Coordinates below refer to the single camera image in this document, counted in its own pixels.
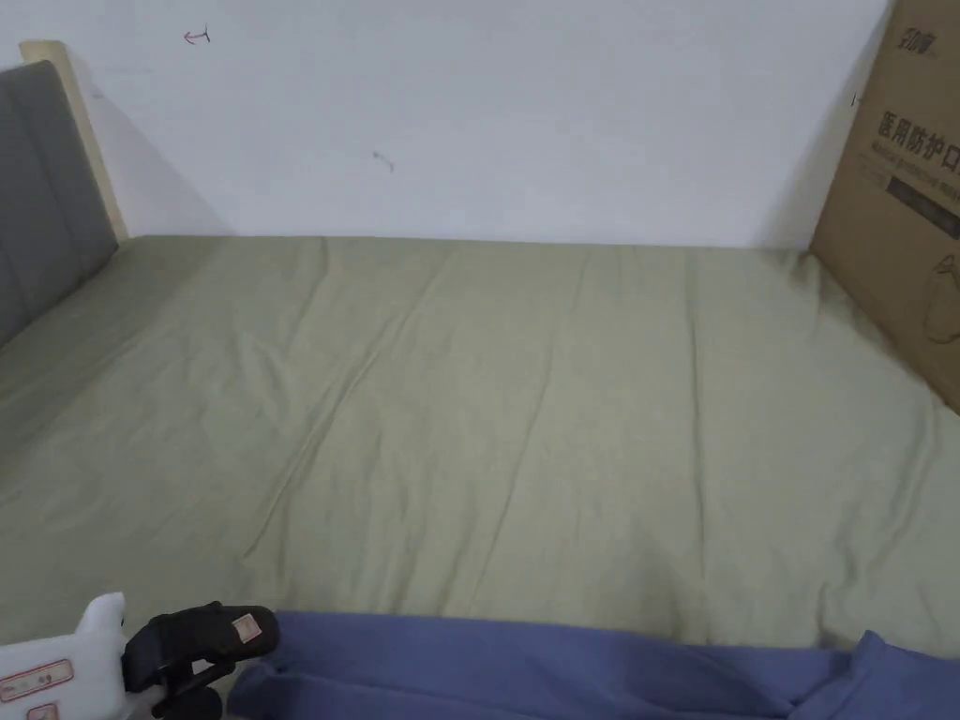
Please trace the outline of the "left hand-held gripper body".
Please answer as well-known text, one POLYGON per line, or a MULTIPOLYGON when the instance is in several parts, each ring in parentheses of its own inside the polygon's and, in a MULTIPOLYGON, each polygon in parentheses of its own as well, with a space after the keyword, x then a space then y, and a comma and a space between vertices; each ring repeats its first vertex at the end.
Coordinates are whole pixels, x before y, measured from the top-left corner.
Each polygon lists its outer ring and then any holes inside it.
POLYGON ((122 593, 103 594, 87 605, 72 634, 2 646, 2 718, 153 718, 167 692, 126 690, 125 611, 122 593))

